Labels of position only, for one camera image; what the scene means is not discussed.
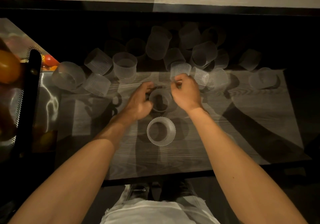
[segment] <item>person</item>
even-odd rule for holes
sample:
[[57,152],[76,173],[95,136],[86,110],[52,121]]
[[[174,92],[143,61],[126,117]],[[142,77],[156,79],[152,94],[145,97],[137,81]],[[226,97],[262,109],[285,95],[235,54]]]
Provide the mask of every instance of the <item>person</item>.
[[[106,176],[110,161],[126,129],[146,117],[153,104],[145,94],[154,84],[144,82],[131,95],[126,107],[88,144],[62,164],[22,204],[10,220],[16,223],[81,223]],[[240,222],[306,223],[294,204],[228,135],[212,120],[201,104],[198,85],[186,74],[175,77],[171,93],[195,125],[219,185]],[[218,223],[205,202],[190,195],[175,201],[155,202],[142,198],[140,189],[128,199],[130,188],[102,218],[110,223]]]

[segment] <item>right hand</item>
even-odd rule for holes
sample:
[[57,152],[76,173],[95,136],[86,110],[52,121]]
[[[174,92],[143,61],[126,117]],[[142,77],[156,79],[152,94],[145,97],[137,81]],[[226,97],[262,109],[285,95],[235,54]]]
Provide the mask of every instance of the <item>right hand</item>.
[[175,76],[175,81],[171,82],[171,93],[177,105],[184,109],[186,113],[202,108],[200,91],[197,82],[185,73]]

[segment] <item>hand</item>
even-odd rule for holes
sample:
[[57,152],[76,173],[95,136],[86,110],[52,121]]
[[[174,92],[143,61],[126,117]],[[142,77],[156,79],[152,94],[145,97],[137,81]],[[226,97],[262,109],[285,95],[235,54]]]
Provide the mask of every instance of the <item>hand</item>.
[[185,73],[175,76],[174,79],[181,82],[180,89],[177,87],[177,82],[171,82],[171,93],[177,105],[188,114],[193,109],[202,108],[200,91],[196,81]]
[[146,101],[146,93],[154,87],[153,82],[142,83],[130,96],[130,99],[123,109],[123,112],[133,117],[133,120],[140,120],[146,117],[152,110],[153,103]]

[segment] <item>forearm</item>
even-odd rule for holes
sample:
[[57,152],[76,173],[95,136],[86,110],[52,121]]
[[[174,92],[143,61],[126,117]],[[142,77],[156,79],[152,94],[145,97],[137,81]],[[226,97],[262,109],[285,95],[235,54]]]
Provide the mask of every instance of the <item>forearm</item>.
[[198,108],[189,113],[217,180],[235,214],[245,224],[306,223],[293,203],[226,133]]
[[132,120],[120,113],[61,165],[17,211],[10,223],[81,223]]

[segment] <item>orange tomato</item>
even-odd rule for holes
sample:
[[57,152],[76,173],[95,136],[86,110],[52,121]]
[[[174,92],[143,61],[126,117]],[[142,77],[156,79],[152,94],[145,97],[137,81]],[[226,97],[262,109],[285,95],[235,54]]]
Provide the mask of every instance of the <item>orange tomato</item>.
[[57,69],[57,67],[58,67],[58,66],[53,66],[53,67],[51,67],[51,68],[49,69],[49,71],[54,71],[54,70]]
[[56,59],[54,59],[53,56],[51,56],[49,54],[44,56],[44,63],[49,67],[59,65],[59,62]]
[[0,82],[13,83],[20,76],[20,61],[14,54],[0,50]]

